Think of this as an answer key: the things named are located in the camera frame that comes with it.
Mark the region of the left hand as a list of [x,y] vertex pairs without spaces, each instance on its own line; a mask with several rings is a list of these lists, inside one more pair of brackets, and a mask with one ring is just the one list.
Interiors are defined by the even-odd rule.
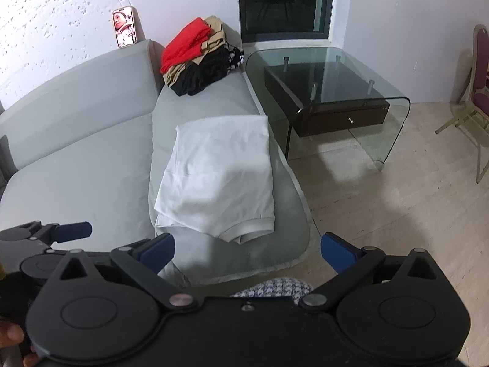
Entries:
[[10,321],[1,320],[1,366],[19,366],[18,346],[24,341],[22,328]]

